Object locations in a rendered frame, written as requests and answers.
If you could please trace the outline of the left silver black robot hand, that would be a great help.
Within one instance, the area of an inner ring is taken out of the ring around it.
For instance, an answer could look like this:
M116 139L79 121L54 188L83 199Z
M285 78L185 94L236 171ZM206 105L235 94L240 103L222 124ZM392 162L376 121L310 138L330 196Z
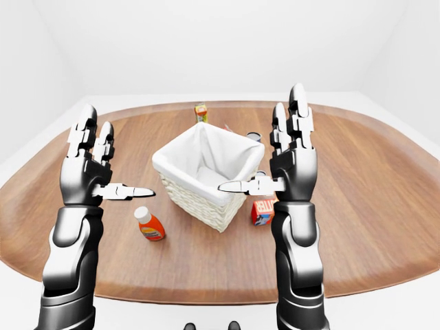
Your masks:
M66 206L99 206L102 200L131 200L152 197L149 188L112 183L110 160L114 156L114 130L105 122L96 134L96 109L86 104L71 127L69 148L60 171L60 190Z

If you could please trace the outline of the orange sauce bottle white cap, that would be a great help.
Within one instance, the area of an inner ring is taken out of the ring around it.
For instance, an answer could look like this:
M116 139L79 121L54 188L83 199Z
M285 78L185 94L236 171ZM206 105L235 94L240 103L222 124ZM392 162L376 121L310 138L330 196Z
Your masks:
M146 206L138 207L134 212L138 221L140 232L149 241L160 241L165 238L166 233L159 219L151 214Z

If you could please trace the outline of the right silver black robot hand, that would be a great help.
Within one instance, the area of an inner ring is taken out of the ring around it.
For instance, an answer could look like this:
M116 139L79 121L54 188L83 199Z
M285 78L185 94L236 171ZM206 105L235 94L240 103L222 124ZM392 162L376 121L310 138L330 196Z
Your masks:
M317 180L317 153L311 142L313 113L302 84L290 91L289 106L281 102L274 107L270 144L274 147L269 160L270 176L257 175L249 181L228 181L218 189L246 195L273 195L279 201L310 201Z

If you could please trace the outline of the red butter box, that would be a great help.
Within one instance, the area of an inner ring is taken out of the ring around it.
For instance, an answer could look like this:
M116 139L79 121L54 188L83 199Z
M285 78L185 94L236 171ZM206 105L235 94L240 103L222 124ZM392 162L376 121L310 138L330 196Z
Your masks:
M252 204L251 218L254 226L270 224L274 217L274 204L277 198L256 200Z

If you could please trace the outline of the white woven basket with liner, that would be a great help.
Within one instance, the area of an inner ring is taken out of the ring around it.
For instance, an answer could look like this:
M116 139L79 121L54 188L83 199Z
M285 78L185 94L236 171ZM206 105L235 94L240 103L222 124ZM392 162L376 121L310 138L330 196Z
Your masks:
M175 204L223 232L246 196L219 185L251 179L264 154L262 143L200 122L156 151L152 163Z

